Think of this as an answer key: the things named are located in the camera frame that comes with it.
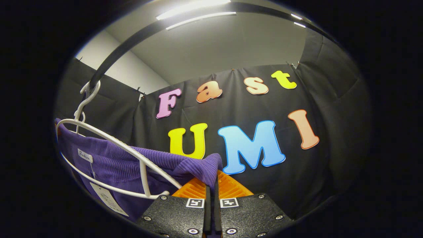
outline ceiling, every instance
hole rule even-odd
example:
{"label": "ceiling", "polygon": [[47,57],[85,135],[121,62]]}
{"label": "ceiling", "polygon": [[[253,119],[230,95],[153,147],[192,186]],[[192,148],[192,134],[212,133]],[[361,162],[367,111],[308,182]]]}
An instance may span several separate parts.
{"label": "ceiling", "polygon": [[[156,16],[193,0],[151,1],[105,30],[124,42]],[[291,11],[266,0],[233,0]],[[247,66],[296,63],[306,29],[292,21],[264,14],[237,13],[162,30],[131,51],[170,85],[212,73]]]}

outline hanger hook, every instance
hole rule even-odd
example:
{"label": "hanger hook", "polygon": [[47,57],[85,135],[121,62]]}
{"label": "hanger hook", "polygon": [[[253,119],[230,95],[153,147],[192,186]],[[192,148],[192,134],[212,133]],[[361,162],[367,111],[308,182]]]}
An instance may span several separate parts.
{"label": "hanger hook", "polygon": [[[87,90],[87,87],[88,87],[89,83],[90,82],[86,83],[82,87],[82,89],[80,91],[80,94],[83,94]],[[98,81],[97,84],[96,84],[96,86],[94,87],[94,90],[93,90],[92,94],[87,99],[85,99],[84,101],[82,101],[79,104],[77,111],[74,113],[75,120],[79,120],[79,117],[81,116],[81,113],[82,113],[82,109],[85,107],[85,105],[87,105],[89,102],[91,102],[94,99],[94,97],[97,95],[97,93],[100,90],[100,86],[101,86],[101,83],[100,83],[100,81]]]}

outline orange gripper pad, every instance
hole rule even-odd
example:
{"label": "orange gripper pad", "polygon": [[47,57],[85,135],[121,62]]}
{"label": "orange gripper pad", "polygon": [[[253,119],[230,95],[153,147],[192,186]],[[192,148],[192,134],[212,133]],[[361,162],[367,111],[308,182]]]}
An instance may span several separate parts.
{"label": "orange gripper pad", "polygon": [[217,171],[217,177],[219,179],[219,199],[254,195],[238,181],[220,170]]}
{"label": "orange gripper pad", "polygon": [[172,196],[206,199],[206,185],[198,180],[198,178],[193,178],[172,194]]}

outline white hanger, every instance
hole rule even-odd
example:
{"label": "white hanger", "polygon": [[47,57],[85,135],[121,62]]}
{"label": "white hanger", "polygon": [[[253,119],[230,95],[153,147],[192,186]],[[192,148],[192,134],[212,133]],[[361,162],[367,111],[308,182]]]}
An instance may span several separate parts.
{"label": "white hanger", "polygon": [[[82,94],[85,90],[87,90],[87,86],[88,83],[84,85],[84,87],[81,89],[80,94]],[[125,143],[121,142],[120,140],[114,138],[113,136],[89,125],[85,123],[85,114],[82,112],[82,108],[87,105],[98,93],[100,89],[100,81],[98,81],[98,83],[96,84],[96,87],[94,88],[93,93],[84,101],[82,101],[80,103],[80,105],[78,106],[77,111],[74,113],[75,118],[74,119],[63,119],[61,121],[59,121],[56,125],[56,139],[58,141],[58,129],[59,126],[65,123],[68,124],[73,124],[77,126],[76,129],[76,134],[78,134],[78,128],[82,127],[86,130],[89,130],[105,139],[107,139],[108,141],[116,144],[117,146],[119,146],[120,148],[122,148],[123,150],[125,150],[126,152],[128,152],[129,154],[133,155],[135,158],[137,158],[140,161],[140,173],[141,173],[141,181],[143,184],[143,189],[144,189],[144,194],[140,194],[140,193],[135,193],[135,192],[131,192],[131,191],[127,191],[127,190],[123,190],[120,188],[115,188],[112,187],[110,185],[107,185],[105,183],[102,183],[100,181],[97,181],[96,179],[91,178],[90,176],[84,174],[82,171],[78,170],[73,164],[71,164],[69,162],[68,159],[66,159],[66,157],[63,155],[62,152],[60,152],[60,154],[63,156],[63,158],[65,159],[65,161],[76,171],[78,172],[80,175],[84,176],[85,178],[87,178],[88,180],[97,183],[98,185],[101,185],[107,189],[110,189],[112,191],[118,192],[118,193],[122,193],[122,194],[127,194],[130,196],[135,196],[135,197],[141,197],[141,198],[147,198],[147,199],[156,199],[157,197],[159,197],[160,195],[169,195],[168,191],[163,191],[162,193],[158,194],[158,195],[151,195],[150,194],[150,188],[148,186],[148,181],[147,181],[147,171],[146,171],[146,166],[148,166],[149,168],[151,168],[152,170],[154,170],[156,173],[158,173],[159,175],[162,175],[165,179],[167,179],[169,182],[171,182],[173,185],[175,185],[178,189],[181,188],[182,186],[174,179],[172,178],[170,175],[168,175],[165,171],[163,171],[160,167],[158,167],[156,164],[154,164],[153,162],[151,162],[149,159],[147,159],[144,155],[140,154],[138,151],[134,150],[133,148],[129,147],[128,145],[126,145]],[[82,121],[79,121],[79,117],[82,113]]]}

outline screw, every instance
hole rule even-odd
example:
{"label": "screw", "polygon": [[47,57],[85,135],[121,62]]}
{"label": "screw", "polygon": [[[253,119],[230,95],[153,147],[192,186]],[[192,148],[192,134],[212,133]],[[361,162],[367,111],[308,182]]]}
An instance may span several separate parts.
{"label": "screw", "polygon": [[188,232],[191,233],[191,234],[197,234],[198,233],[198,230],[192,228],[192,229],[189,229]]}
{"label": "screw", "polygon": [[226,233],[228,234],[235,234],[236,233],[236,229],[232,228],[226,231]]}

